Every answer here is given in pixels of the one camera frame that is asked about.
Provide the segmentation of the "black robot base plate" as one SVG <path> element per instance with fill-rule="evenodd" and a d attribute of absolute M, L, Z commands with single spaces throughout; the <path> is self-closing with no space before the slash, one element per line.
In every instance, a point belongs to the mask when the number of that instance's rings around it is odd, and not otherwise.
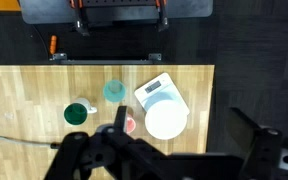
<path fill-rule="evenodd" d="M 18 0 L 27 24 L 73 23 L 74 9 L 70 0 Z M 172 18 L 208 17 L 214 0 L 167 0 L 166 16 Z M 95 7 L 83 13 L 90 22 L 151 20 L 159 17 L 152 6 Z"/>

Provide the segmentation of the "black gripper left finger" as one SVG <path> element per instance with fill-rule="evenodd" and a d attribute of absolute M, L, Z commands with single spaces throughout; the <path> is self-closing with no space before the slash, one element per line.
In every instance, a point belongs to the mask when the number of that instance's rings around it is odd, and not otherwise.
<path fill-rule="evenodd" d="M 115 154 L 115 160 L 105 169 L 116 180 L 165 180 L 166 156 L 143 139 L 133 139 L 126 133 L 127 114 L 128 108 L 119 106 L 113 125 L 102 132 Z"/>

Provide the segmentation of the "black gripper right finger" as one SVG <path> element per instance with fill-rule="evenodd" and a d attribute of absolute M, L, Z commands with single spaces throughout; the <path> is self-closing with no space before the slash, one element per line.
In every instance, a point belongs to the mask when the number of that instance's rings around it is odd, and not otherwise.
<path fill-rule="evenodd" d="M 261 127 L 236 107 L 229 110 L 227 130 L 246 153 L 239 177 L 272 180 L 281 155 L 282 133 Z"/>

